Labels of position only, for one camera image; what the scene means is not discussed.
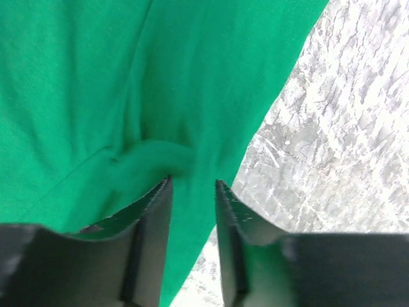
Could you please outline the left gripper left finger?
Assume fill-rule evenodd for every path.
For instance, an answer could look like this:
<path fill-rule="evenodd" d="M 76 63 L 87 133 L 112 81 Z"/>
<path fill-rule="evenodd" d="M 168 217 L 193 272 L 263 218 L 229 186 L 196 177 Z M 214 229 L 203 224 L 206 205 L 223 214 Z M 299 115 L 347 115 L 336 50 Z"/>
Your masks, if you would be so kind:
<path fill-rule="evenodd" d="M 71 234 L 64 306 L 158 306 L 173 206 L 166 177 L 117 213 Z"/>

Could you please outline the green t shirt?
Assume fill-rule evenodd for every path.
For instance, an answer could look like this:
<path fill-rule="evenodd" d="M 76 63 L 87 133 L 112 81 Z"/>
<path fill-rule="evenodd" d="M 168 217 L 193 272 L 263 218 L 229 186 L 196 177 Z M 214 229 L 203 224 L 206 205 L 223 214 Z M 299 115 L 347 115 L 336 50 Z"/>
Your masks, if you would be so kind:
<path fill-rule="evenodd" d="M 325 1 L 2 1 L 1 221 L 76 231 L 166 176 L 169 306 Z"/>

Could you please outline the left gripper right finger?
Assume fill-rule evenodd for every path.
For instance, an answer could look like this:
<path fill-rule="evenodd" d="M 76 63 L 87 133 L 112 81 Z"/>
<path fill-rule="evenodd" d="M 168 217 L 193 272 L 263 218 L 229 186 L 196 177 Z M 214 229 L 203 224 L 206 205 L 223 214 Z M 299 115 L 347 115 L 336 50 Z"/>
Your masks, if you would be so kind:
<path fill-rule="evenodd" d="M 287 306 L 288 268 L 279 243 L 286 232 L 221 180 L 215 183 L 215 213 L 225 306 Z"/>

